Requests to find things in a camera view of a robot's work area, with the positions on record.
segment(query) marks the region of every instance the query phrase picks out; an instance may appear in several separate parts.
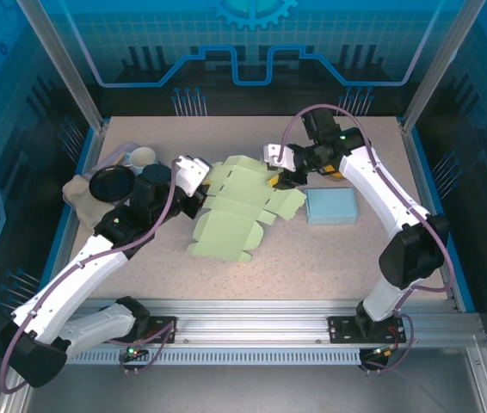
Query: glass panel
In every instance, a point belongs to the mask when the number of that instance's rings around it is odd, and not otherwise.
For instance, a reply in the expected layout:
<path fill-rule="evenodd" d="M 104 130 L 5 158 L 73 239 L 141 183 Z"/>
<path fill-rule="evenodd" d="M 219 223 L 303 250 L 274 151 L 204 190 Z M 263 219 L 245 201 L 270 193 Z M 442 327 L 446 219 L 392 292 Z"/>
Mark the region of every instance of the glass panel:
<path fill-rule="evenodd" d="M 417 130 L 474 304 L 487 311 L 487 3 Z"/>
<path fill-rule="evenodd" d="M 316 102 L 394 115 L 462 0 L 43 4 L 105 116 L 292 114 Z"/>
<path fill-rule="evenodd" d="M 39 282 L 88 129 L 17 4 L 0 1 L 0 310 Z"/>

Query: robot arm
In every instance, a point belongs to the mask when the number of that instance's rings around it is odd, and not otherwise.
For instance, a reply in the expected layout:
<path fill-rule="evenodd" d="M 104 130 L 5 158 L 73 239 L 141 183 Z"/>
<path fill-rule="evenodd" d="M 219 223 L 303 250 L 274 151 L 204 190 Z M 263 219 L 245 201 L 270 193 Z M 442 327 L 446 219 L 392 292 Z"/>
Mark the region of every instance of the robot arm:
<path fill-rule="evenodd" d="M 180 157 L 176 174 L 176 190 L 163 222 L 179 213 L 194 218 L 205 201 L 201 183 L 211 167 L 200 159 Z M 129 205 L 119 205 L 102 218 L 81 251 L 49 284 L 28 302 L 11 313 L 11 319 L 0 314 L 0 354 L 4 354 L 16 330 L 28 314 L 31 319 L 15 346 L 10 365 L 33 387 L 50 381 L 71 358 L 107 340 L 120 337 L 133 342 L 148 330 L 149 312 L 130 297 L 119 299 L 96 314 L 68 322 L 75 310 L 96 287 L 116 269 L 128 262 L 145 244 L 98 258 L 86 265 L 80 262 L 89 256 L 111 250 L 141 238 L 156 223 L 167 193 L 170 169 L 163 165 L 146 167 L 135 179 Z M 49 295 L 37 314 L 33 308 L 54 280 L 69 268 L 79 268 L 60 283 Z"/>
<path fill-rule="evenodd" d="M 379 257 L 383 278 L 357 309 L 357 323 L 361 325 L 362 335 L 367 336 L 375 323 L 393 314 L 400 299 L 412 286 L 422 283 L 443 263 L 434 239 L 381 180 L 377 170 L 383 172 L 444 242 L 447 241 L 448 222 L 442 215 L 431 216 L 417 204 L 379 161 L 375 151 L 374 159 L 378 162 L 375 168 L 372 166 L 364 138 L 357 128 L 341 131 L 327 109 L 304 115 L 303 122 L 314 145 L 289 145 L 280 162 L 280 146 L 264 146 L 263 156 L 267 164 L 284 169 L 271 184 L 280 189 L 294 188 L 306 184 L 306 177 L 311 172 L 321 175 L 339 172 L 366 198 L 391 239 Z"/>

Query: table surface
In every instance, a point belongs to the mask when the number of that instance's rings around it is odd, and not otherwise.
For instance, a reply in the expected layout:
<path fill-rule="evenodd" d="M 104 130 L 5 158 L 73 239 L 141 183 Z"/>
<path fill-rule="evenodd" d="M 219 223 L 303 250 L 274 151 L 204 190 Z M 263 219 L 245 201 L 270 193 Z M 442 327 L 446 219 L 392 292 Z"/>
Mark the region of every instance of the table surface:
<path fill-rule="evenodd" d="M 209 163 L 230 155 L 261 158 L 262 146 L 280 142 L 289 117 L 114 117 L 102 147 L 101 158 L 119 145 L 134 141 L 152 147 L 160 162 L 170 164 L 179 155 L 203 157 Z M 342 128 L 350 120 L 336 118 Z M 360 118 L 386 168 L 415 199 L 417 189 L 394 117 Z M 289 142 L 308 145 L 299 123 Z M 310 176 L 308 188 L 352 187 Z M 261 245 L 250 253 L 251 262 L 222 262 L 191 256 L 197 221 L 180 215 L 157 231 L 124 267 L 111 274 L 92 298 L 116 299 L 363 299 L 381 273 L 378 258 L 388 243 L 387 234 L 364 197 L 354 192 L 358 219 L 353 225 L 309 226 L 303 206 L 286 222 L 277 218 L 262 225 Z M 72 254 L 91 231 L 79 226 Z M 441 287 L 437 270 L 425 283 Z M 415 292 L 413 299 L 444 299 L 444 293 Z"/>

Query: light blue box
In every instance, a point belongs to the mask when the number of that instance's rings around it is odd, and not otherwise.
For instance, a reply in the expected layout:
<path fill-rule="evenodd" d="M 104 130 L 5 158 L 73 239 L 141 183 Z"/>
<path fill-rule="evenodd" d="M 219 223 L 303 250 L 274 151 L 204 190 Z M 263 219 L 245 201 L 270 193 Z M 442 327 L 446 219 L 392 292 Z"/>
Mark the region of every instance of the light blue box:
<path fill-rule="evenodd" d="M 309 225 L 354 224 L 358 208 L 352 188 L 306 189 L 306 217 Z"/>

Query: black lid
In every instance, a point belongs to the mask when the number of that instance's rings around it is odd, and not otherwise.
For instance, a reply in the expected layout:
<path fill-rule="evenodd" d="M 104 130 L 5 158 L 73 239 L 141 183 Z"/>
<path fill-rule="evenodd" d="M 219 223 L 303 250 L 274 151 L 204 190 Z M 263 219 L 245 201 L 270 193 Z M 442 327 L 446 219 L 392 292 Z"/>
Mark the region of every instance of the black lid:
<path fill-rule="evenodd" d="M 133 191 L 134 174 L 122 165 L 108 166 L 98 170 L 89 182 L 92 196 L 103 202 L 116 202 Z"/>

